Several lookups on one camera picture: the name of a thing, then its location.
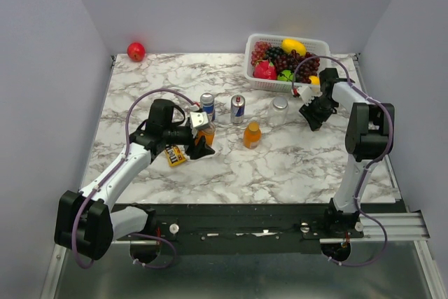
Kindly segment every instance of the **marble table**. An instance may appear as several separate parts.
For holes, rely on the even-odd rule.
[[[357,79],[349,55],[335,55]],[[349,114],[339,108],[318,131],[312,132],[298,113],[301,99],[291,95],[252,90],[243,76],[242,54],[156,54],[142,63],[118,55],[92,148],[83,186],[94,180],[117,157],[125,141],[128,108],[143,93],[157,88],[178,90],[198,101],[203,92],[216,96],[216,154],[171,168],[161,154],[138,175],[118,202],[140,203],[313,203],[328,202],[339,188],[347,153],[344,135]],[[230,122],[230,98],[246,98],[246,120]],[[286,124],[268,127],[267,107],[276,96],[290,104]],[[172,99],[169,93],[143,100],[135,109],[130,130],[148,117],[155,98]],[[260,123],[259,147],[243,147],[242,135],[250,120]],[[363,202],[394,202],[385,163],[374,171]]]

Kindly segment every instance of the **can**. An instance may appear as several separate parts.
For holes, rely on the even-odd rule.
[[[209,120],[213,122],[216,117],[215,97],[211,93],[206,92],[201,95],[200,102],[202,110],[208,115]]]
[[[230,121],[234,124],[241,124],[244,120],[244,107],[246,100],[241,95],[235,95],[230,100]]]

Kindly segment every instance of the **yellow lemon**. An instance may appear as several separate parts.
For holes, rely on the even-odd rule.
[[[321,84],[319,77],[317,77],[317,76],[310,76],[309,79],[311,80],[311,84],[316,84],[316,85]]]
[[[305,45],[294,39],[284,39],[281,42],[281,49],[283,49],[286,53],[291,53],[293,49],[300,55],[305,56],[307,52],[307,48]]]

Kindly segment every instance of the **metal bolt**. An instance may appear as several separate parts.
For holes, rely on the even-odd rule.
[[[355,230],[357,232],[362,232],[364,230],[364,225],[361,222],[356,222],[355,224]]]
[[[175,235],[179,232],[179,226],[176,223],[173,223],[170,225],[169,231],[171,234]]]

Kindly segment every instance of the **plastic basket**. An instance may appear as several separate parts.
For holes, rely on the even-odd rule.
[[[281,47],[281,42],[284,39],[294,39],[300,41],[305,45],[307,51],[310,53],[314,53],[316,55],[330,56],[330,48],[328,47],[328,44],[324,41],[297,38],[294,36],[252,34],[249,36],[249,39],[246,44],[246,52],[244,54],[244,76],[247,78],[252,88],[269,90],[269,91],[291,92],[291,82],[263,80],[261,78],[254,78],[253,66],[251,64],[251,54],[257,42],[259,41],[269,42],[273,47]],[[318,73],[330,66],[331,66],[330,60],[321,59],[321,65],[319,67]],[[300,87],[300,86],[315,86],[315,85],[296,83],[294,86]]]

